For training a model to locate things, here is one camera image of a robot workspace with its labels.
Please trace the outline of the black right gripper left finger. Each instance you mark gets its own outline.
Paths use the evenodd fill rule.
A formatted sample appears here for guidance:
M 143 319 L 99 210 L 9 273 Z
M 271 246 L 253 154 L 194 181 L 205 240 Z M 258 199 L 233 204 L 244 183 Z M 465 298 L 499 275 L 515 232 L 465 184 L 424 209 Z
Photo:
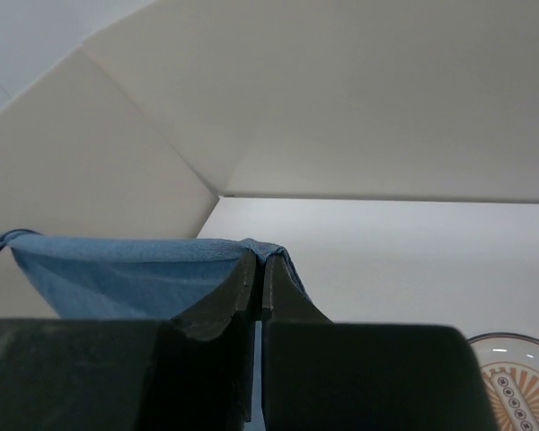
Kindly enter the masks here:
M 0 319 L 0 430 L 240 430 L 256 258 L 171 320 Z

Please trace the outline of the blue cloth placemat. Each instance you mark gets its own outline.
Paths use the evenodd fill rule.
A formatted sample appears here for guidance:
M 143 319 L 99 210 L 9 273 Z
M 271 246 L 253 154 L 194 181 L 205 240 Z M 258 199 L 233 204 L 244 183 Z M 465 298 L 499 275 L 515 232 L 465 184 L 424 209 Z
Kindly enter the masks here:
M 34 289 L 65 319 L 170 319 L 212 293 L 245 252 L 280 256 L 305 288 L 287 249 L 253 239 L 103 239 L 30 230 L 0 234 Z

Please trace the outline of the orange sunburst patterned plate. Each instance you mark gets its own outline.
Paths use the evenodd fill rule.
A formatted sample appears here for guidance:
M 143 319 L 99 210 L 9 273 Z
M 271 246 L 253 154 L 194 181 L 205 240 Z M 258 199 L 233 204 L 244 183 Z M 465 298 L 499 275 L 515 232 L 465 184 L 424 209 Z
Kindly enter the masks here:
M 539 430 L 539 339 L 492 332 L 468 339 L 500 430 Z

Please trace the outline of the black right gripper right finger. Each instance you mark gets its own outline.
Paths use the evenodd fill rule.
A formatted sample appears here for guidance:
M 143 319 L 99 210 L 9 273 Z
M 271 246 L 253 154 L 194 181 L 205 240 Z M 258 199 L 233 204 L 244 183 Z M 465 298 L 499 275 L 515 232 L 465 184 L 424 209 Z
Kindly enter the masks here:
M 335 323 L 284 258 L 265 268 L 262 411 L 268 430 L 493 430 L 476 357 L 455 328 Z

